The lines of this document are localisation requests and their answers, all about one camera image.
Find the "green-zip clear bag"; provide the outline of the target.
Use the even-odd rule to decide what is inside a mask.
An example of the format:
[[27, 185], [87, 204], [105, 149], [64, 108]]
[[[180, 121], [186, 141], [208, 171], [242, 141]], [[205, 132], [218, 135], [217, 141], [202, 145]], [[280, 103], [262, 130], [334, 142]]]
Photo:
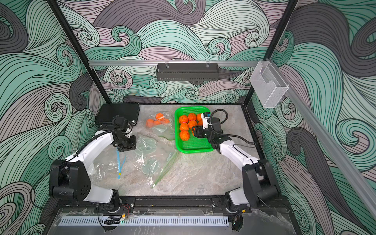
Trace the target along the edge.
[[165, 143], [144, 135], [137, 136], [136, 149], [132, 151], [134, 167], [154, 188], [172, 168], [179, 151]]

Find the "blue-zip clear bag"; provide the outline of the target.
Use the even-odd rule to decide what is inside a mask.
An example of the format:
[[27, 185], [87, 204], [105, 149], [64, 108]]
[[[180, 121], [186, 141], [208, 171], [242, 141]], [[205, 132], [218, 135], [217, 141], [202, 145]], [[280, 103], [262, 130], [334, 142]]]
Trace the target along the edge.
[[106, 178], [120, 179], [125, 173], [126, 161], [127, 153], [119, 152], [114, 147], [107, 147], [89, 166], [89, 177], [97, 182]]

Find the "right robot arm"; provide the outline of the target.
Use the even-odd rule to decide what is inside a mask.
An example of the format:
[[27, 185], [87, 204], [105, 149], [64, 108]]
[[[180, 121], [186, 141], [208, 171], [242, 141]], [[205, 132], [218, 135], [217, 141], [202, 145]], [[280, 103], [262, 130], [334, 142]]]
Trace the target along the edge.
[[269, 162], [248, 154], [239, 144], [235, 144], [232, 138], [241, 139], [250, 145], [252, 142], [241, 136], [225, 134], [222, 131], [221, 124], [224, 121], [213, 117], [213, 114], [217, 112], [223, 112], [228, 117], [224, 109], [217, 109], [212, 113], [201, 113], [198, 116], [202, 124], [194, 126], [192, 131], [195, 137], [207, 139], [214, 150], [227, 157], [241, 170], [242, 187], [225, 193], [227, 211], [237, 214], [276, 197], [279, 194], [279, 185]]

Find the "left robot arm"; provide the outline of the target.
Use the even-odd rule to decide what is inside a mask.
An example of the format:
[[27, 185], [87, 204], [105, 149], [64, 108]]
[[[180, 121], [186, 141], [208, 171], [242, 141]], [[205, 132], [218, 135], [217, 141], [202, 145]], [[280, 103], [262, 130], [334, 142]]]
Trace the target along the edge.
[[108, 146], [118, 152], [136, 149], [137, 138], [130, 135], [134, 121], [115, 116], [111, 123], [104, 124], [80, 149], [64, 160], [55, 160], [50, 170], [49, 195], [70, 202], [91, 202], [113, 206], [116, 212], [121, 205], [118, 191], [93, 185], [89, 168]]

